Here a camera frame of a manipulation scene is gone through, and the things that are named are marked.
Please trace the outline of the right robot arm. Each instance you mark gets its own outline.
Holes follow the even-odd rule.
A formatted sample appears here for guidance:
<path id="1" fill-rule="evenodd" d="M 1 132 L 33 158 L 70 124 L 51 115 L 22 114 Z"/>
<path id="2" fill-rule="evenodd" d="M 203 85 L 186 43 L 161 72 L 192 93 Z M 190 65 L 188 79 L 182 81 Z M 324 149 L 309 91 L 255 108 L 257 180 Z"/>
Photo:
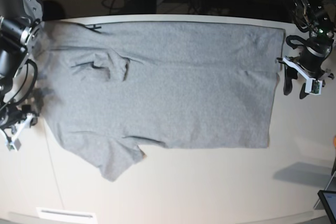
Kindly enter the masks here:
<path id="1" fill-rule="evenodd" d="M 29 57 L 41 31 L 43 4 L 41 0 L 1 0 L 1 130 L 9 129 L 37 116 L 29 105 L 18 108 L 32 92 L 37 80 L 37 65 Z M 14 79 L 23 66 L 33 68 L 34 75 L 27 92 L 19 99 L 11 97 Z"/>

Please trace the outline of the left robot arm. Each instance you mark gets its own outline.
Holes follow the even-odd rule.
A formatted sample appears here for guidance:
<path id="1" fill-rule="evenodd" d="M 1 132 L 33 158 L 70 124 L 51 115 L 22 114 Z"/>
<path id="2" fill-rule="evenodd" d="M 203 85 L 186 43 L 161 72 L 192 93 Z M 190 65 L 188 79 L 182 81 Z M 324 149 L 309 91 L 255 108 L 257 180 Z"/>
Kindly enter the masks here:
<path id="1" fill-rule="evenodd" d="M 286 37 L 286 44 L 292 49 L 300 49 L 298 56 L 284 56 L 277 61 L 284 66 L 284 95 L 292 92 L 292 81 L 298 76 L 305 79 L 299 98 L 308 95 L 320 95 L 325 79 L 334 79 L 334 74 L 321 68 L 330 56 L 335 44 L 335 25 L 323 7 L 323 0 L 283 0 L 294 24 L 302 33 L 308 33 L 304 39 L 298 35 Z"/>

